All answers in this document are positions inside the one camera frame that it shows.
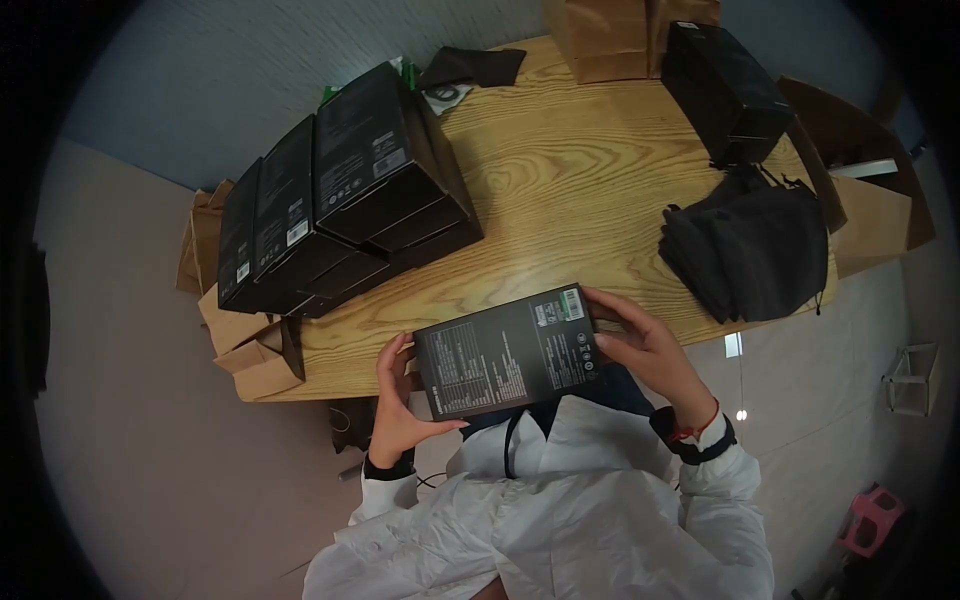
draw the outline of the black wristband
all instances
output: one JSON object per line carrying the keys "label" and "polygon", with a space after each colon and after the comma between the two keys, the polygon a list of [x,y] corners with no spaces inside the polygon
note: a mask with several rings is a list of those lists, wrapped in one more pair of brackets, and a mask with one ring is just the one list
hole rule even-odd
{"label": "black wristband", "polygon": [[726,415],[723,415],[723,420],[727,423],[727,431],[724,432],[723,438],[709,448],[704,448],[703,452],[698,450],[695,444],[684,444],[680,440],[672,440],[674,426],[677,422],[672,406],[655,410],[654,414],[650,416],[650,426],[654,428],[654,431],[657,432],[657,435],[660,436],[660,439],[663,440],[663,443],[671,452],[679,456],[688,465],[696,467],[706,461],[712,461],[723,454],[727,448],[736,444],[733,423],[727,419]]}
{"label": "black wristband", "polygon": [[363,475],[367,479],[376,481],[396,481],[414,474],[414,450],[410,448],[403,454],[400,454],[400,460],[390,468],[377,468],[370,462],[370,454],[363,462]]}

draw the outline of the white jacket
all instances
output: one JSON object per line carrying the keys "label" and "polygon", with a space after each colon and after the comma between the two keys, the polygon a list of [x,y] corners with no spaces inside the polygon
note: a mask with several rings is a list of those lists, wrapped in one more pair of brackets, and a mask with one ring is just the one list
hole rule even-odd
{"label": "white jacket", "polygon": [[[704,449],[719,417],[689,442]],[[770,598],[773,566],[752,498],[756,459],[735,444],[680,491],[645,417],[565,396],[547,439],[528,413],[477,432],[417,503],[417,475],[364,478],[363,503],[307,569],[303,599],[462,598],[499,577],[511,598]]]}

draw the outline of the black product box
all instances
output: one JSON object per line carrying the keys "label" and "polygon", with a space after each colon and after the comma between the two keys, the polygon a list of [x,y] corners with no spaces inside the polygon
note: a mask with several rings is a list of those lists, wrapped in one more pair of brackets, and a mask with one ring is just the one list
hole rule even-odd
{"label": "black product box", "polygon": [[261,162],[258,158],[247,169],[224,201],[217,262],[217,304],[222,310],[259,312],[267,292],[251,276],[253,211]]}
{"label": "black product box", "polygon": [[720,27],[671,23],[660,80],[718,166],[761,162],[794,118],[763,67]]}
{"label": "black product box", "polygon": [[293,311],[291,315],[306,317],[308,319],[319,319],[347,300],[356,298],[361,294],[366,294],[381,283],[385,283],[412,269],[423,267],[434,260],[443,258],[482,239],[483,230],[475,219],[471,221],[461,221],[443,231],[431,235],[425,240],[420,240],[417,244],[409,248],[405,248],[391,255],[390,263],[387,264],[385,268],[377,270],[372,275],[353,284],[340,296],[332,299],[319,295],[313,296]]}
{"label": "black product box", "polygon": [[306,317],[307,319],[319,319],[334,308],[347,302],[347,300],[356,298],[361,294],[366,294],[381,283],[386,283],[405,271],[409,271],[409,268],[399,264],[388,264],[386,268],[377,271],[373,275],[347,288],[340,296],[336,298],[313,296],[310,300],[298,306],[291,314],[297,317]]}
{"label": "black product box", "polygon": [[[425,105],[384,62],[319,109],[318,227],[360,244],[446,195],[424,121],[437,117]],[[381,240],[388,251],[403,241]]]}
{"label": "black product box", "polygon": [[397,252],[416,244],[460,221],[476,220],[467,184],[464,182],[460,165],[457,164],[453,146],[441,128],[440,119],[425,102],[420,106],[420,110],[446,195],[371,238],[376,246],[389,252]]}
{"label": "black product box", "polygon": [[311,171],[314,116],[264,156],[256,196],[253,278],[270,291],[267,312],[285,315],[309,298],[304,284],[355,252],[316,228]]}
{"label": "black product box", "polygon": [[602,386],[593,323],[570,284],[414,332],[434,420]]}
{"label": "black product box", "polygon": [[392,254],[390,261],[404,270],[419,269],[482,239],[483,230],[476,219],[461,221]]}
{"label": "black product box", "polygon": [[328,300],[339,298],[350,288],[389,266],[386,260],[365,252],[354,252],[303,286],[303,291]]}

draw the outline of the wooden table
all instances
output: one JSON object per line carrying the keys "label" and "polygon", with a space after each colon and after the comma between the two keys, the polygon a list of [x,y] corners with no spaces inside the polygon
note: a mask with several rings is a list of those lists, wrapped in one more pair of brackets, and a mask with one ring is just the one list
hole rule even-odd
{"label": "wooden table", "polygon": [[[528,52],[516,85],[475,88],[444,118],[486,239],[305,321],[306,382],[263,400],[374,396],[398,332],[573,281],[633,298],[683,344],[757,325],[717,324],[657,254],[666,206],[723,177],[660,81],[576,85],[549,36],[509,47]],[[786,135],[764,165],[810,184]],[[836,288],[831,252],[823,304]]]}

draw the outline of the pink stool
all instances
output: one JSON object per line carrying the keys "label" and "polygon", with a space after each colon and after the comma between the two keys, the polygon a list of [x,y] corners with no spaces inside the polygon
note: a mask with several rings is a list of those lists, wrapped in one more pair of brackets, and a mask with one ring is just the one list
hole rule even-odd
{"label": "pink stool", "polygon": [[876,483],[866,494],[857,494],[850,508],[853,521],[837,543],[868,559],[874,556],[906,510],[896,496]]}

